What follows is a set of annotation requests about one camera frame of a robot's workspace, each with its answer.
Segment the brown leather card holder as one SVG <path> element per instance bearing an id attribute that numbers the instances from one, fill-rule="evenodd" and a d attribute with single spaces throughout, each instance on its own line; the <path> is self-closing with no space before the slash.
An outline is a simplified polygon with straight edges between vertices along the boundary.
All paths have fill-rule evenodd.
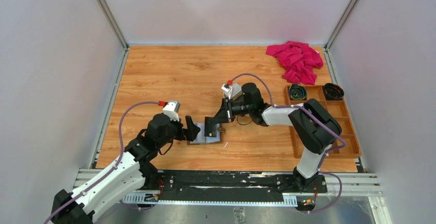
<path id="1" fill-rule="evenodd" d="M 194 122 L 194 125 L 199 128 L 199 132 L 193 140 L 187 142 L 188 145 L 206 145 L 218 144 L 223 142 L 225 129 L 221 124 L 214 124 L 212 132 L 207 135 L 205 123 Z"/>

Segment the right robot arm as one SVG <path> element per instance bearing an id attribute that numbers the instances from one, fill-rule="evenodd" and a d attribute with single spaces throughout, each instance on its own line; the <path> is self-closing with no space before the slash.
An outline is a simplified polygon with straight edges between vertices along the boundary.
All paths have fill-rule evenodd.
<path id="1" fill-rule="evenodd" d="M 282 107 L 268 104 L 255 83 L 238 87 L 235 99 L 231 85 L 225 84 L 222 89 L 224 97 L 220 109 L 213 117 L 205 117 L 204 135 L 215 137 L 220 124 L 231 123 L 244 115 L 260 126 L 293 127 L 303 144 L 303 153 L 293 170 L 291 183 L 281 183 L 279 189 L 294 187 L 306 192 L 312 188 L 325 155 L 341 138 L 342 128 L 333 116 L 315 99 Z"/>

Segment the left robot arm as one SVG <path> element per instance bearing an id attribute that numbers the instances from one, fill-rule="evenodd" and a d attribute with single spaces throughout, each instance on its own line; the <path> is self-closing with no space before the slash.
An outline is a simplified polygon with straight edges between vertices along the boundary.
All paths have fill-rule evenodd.
<path id="1" fill-rule="evenodd" d="M 153 189 L 157 168 L 151 163 L 161 148 L 175 140 L 193 141 L 201 132 L 190 116 L 187 126 L 167 115 L 156 114 L 123 152 L 105 169 L 80 187 L 59 191 L 46 223 L 95 223 L 113 205 L 134 190 Z"/>

